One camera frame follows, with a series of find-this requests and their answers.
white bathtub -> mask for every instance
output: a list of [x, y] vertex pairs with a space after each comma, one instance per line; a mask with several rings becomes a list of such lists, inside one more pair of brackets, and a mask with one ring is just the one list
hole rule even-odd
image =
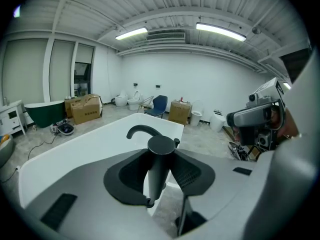
[[[18, 191], [20, 205], [25, 208], [36, 196], [71, 170], [121, 153], [147, 148], [151, 136], [136, 132], [127, 139], [128, 130], [136, 125], [155, 128], [172, 140], [181, 140], [184, 126], [154, 116], [135, 113], [112, 122], [66, 143], [54, 147], [29, 161], [19, 170]], [[148, 175], [143, 193], [149, 196]], [[155, 202], [152, 214], [159, 201]]]

air vent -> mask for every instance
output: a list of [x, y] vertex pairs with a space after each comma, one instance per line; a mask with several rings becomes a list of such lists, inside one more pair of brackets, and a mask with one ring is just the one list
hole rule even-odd
[[146, 36], [146, 40], [137, 41], [135, 47], [156, 44], [185, 44], [186, 34], [184, 32], [163, 32], [151, 33]]
[[171, 33], [157, 33], [157, 34], [148, 34], [146, 36], [147, 40], [155, 39], [185, 39], [184, 32], [171, 32]]

light fixture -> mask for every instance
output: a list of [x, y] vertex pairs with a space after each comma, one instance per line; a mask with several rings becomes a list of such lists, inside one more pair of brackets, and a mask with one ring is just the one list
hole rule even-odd
[[284, 82], [283, 84], [284, 84], [284, 86], [287, 87], [289, 90], [291, 89], [291, 86], [290, 86], [287, 82]]
[[148, 32], [148, 30], [145, 27], [143, 27], [143, 28], [139, 28], [139, 29], [130, 31], [128, 33], [116, 36], [115, 39], [122, 40], [124, 38], [128, 38], [128, 37], [131, 37], [131, 36], [134, 36], [134, 35], [138, 35], [138, 34], [141, 34], [141, 33], [146, 33], [146, 32]]
[[237, 39], [241, 42], [243, 42], [247, 39], [245, 35], [234, 32], [234, 31], [229, 30], [227, 28], [215, 26], [215, 25], [210, 25], [210, 24], [205, 24], [205, 23], [200, 23], [200, 22], [196, 23], [196, 29], [215, 32], [215, 33], [218, 33], [221, 35], [225, 35], [225, 36]]
[[13, 17], [18, 18], [20, 17], [20, 5], [15, 8], [14, 12], [13, 12]]

toilet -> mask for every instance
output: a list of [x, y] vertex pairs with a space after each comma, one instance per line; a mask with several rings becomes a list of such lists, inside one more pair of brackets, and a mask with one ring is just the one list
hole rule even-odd
[[210, 128], [215, 132], [219, 132], [225, 122], [226, 118], [222, 115], [221, 111], [214, 110], [213, 115], [210, 118]]
[[136, 90], [132, 96], [132, 99], [128, 99], [129, 110], [138, 110], [139, 105], [143, 101], [143, 97], [140, 94], [140, 91]]
[[198, 126], [203, 113], [204, 105], [201, 100], [196, 100], [192, 103], [190, 126]]
[[126, 93], [125, 90], [122, 90], [120, 92], [120, 95], [115, 97], [115, 105], [117, 107], [124, 107], [128, 103], [128, 94]]

blue chair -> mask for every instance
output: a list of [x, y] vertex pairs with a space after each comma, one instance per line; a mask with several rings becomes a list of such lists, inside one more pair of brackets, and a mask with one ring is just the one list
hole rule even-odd
[[153, 108], [144, 111], [144, 113], [154, 117], [161, 115], [161, 118], [162, 118], [162, 116], [164, 115], [164, 112], [166, 111], [168, 97], [159, 95], [152, 102], [153, 102]]

